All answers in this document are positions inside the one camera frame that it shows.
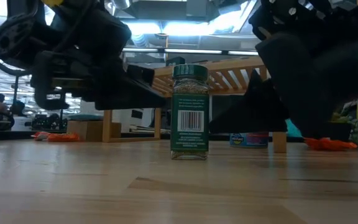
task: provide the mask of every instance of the teal object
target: teal object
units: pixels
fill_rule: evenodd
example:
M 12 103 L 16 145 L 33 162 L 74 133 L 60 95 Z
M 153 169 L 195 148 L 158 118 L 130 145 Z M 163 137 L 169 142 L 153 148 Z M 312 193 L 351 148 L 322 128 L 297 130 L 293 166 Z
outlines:
M 302 138 L 302 134 L 299 129 L 292 123 L 290 119 L 285 121 L 287 123 L 287 136 Z
M 103 116 L 94 114 L 73 114 L 68 117 L 70 121 L 102 121 Z

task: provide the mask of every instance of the blue box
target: blue box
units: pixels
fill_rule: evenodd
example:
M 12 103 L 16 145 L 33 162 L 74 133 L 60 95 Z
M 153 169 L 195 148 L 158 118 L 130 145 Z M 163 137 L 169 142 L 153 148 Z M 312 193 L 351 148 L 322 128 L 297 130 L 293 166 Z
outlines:
M 231 147 L 266 149 L 269 145 L 269 133 L 230 134 Z

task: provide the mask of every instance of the barcode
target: barcode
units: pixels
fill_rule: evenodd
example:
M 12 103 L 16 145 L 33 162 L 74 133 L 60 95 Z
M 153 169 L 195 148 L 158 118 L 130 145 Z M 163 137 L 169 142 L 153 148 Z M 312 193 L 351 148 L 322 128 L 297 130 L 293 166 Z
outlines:
M 178 112 L 178 131 L 204 132 L 204 111 Z

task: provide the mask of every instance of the spice jar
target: spice jar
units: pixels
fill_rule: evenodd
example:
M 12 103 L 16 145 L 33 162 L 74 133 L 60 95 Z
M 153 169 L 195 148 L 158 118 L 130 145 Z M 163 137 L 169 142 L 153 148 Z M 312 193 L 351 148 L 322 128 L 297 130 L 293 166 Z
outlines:
M 171 158 L 202 159 L 208 156 L 208 69 L 201 65 L 173 68 Z

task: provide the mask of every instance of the fluorescent light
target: fluorescent light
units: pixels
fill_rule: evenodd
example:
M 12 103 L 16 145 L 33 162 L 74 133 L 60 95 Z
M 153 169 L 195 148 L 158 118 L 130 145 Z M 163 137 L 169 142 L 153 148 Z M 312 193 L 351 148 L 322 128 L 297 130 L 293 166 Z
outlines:
M 233 22 L 238 21 L 241 15 L 241 11 L 229 12 L 222 14 L 212 20 L 209 23 L 209 26 L 212 30 L 225 30 L 233 26 Z
M 221 50 L 165 49 L 165 53 L 221 54 Z
M 258 52 L 230 50 L 228 55 L 258 56 Z
M 0 91 L 0 93 L 2 94 L 14 94 L 15 92 L 13 91 Z M 34 95 L 34 93 L 28 93 L 28 92 L 17 92 L 18 95 L 28 95 L 28 96 L 32 96 Z
M 111 14 L 115 15 L 117 8 L 111 2 L 107 3 L 107 7 L 111 9 Z
M 306 7 L 307 9 L 309 9 L 309 10 L 312 10 L 312 9 L 313 9 L 313 5 L 312 5 L 310 2 L 308 2 L 308 3 L 305 5 L 305 7 Z
M 162 31 L 164 34 L 176 36 L 195 36 L 209 35 L 214 33 L 207 22 L 189 23 L 189 22 L 169 22 Z
M 158 49 L 124 47 L 124 49 L 122 50 L 122 52 L 145 52 L 145 53 L 152 53 L 152 52 L 158 52 Z
M 132 35 L 159 34 L 160 26 L 155 22 L 123 22 L 132 32 Z
M 249 14 L 255 7 L 256 2 L 257 0 L 251 0 L 249 2 L 244 2 L 241 4 L 242 14 L 240 16 L 240 19 L 234 25 L 233 30 L 231 32 L 239 32 L 241 30 L 242 26 L 246 23 Z
M 45 22 L 47 23 L 48 26 L 52 24 L 54 16 L 55 16 L 55 12 L 53 12 L 52 10 L 49 12 L 49 14 L 45 15 Z

